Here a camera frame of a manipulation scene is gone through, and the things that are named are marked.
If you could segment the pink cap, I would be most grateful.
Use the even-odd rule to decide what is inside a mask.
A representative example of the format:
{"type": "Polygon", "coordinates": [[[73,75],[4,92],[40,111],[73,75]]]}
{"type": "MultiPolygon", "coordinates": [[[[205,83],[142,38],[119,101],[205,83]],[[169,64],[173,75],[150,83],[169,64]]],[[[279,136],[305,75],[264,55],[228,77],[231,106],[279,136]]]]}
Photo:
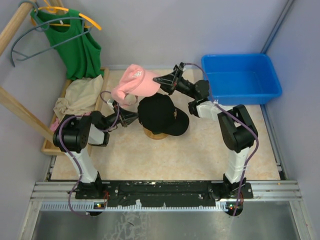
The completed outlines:
{"type": "Polygon", "coordinates": [[[134,105],[138,97],[150,97],[158,92],[161,85],[153,81],[157,77],[158,75],[154,72],[131,64],[117,86],[112,89],[111,96],[121,107],[134,105]]]}

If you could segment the black baseball cap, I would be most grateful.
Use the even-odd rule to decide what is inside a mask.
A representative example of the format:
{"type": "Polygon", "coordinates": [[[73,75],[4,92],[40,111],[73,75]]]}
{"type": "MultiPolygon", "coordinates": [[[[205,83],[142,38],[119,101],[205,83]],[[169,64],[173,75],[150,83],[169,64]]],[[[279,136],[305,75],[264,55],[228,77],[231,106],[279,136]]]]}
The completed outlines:
{"type": "Polygon", "coordinates": [[[189,128],[188,115],[168,95],[156,93],[143,98],[137,107],[139,123],[153,134],[181,136],[189,128]]]}

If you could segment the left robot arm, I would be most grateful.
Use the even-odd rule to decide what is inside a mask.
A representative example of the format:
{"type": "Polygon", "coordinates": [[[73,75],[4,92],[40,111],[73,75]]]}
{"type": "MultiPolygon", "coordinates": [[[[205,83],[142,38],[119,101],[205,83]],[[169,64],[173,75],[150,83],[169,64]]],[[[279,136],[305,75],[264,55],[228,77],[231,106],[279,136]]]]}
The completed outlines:
{"type": "Polygon", "coordinates": [[[95,110],[88,115],[65,115],[53,134],[53,144],[72,161],[77,170],[75,192],[79,198],[99,198],[104,186],[98,170],[89,156],[88,146],[106,147],[110,131],[118,125],[128,127],[138,119],[138,113],[125,110],[117,103],[109,116],[95,110]]]}

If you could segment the wooden clothes rack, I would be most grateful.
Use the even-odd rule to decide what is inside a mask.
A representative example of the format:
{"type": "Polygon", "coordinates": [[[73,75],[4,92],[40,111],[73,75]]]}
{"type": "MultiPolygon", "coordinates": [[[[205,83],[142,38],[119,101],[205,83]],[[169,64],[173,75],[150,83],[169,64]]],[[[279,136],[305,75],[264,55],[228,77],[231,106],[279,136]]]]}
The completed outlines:
{"type": "MultiPolygon", "coordinates": [[[[2,54],[10,41],[15,36],[16,32],[20,28],[21,24],[31,11],[33,4],[36,2],[32,0],[30,3],[22,3],[10,21],[7,23],[5,28],[0,34],[0,53],[2,54]]],[[[41,122],[34,114],[32,114],[25,106],[22,105],[15,97],[7,92],[3,87],[0,88],[0,104],[15,114],[23,122],[32,127],[41,136],[45,138],[42,145],[41,151],[49,156],[62,156],[64,153],[61,152],[52,143],[53,132],[41,122]]]]}

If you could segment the wooden hat stand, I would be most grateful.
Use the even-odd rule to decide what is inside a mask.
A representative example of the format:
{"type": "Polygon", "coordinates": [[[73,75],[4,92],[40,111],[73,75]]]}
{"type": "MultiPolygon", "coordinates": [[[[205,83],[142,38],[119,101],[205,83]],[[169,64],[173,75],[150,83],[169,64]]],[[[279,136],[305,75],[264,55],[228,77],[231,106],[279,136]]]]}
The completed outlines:
{"type": "Polygon", "coordinates": [[[169,136],[166,133],[155,134],[155,133],[153,133],[152,131],[150,131],[150,130],[148,130],[146,128],[143,128],[143,132],[148,138],[150,138],[152,140],[163,140],[163,139],[165,139],[165,138],[167,138],[169,136]]]}

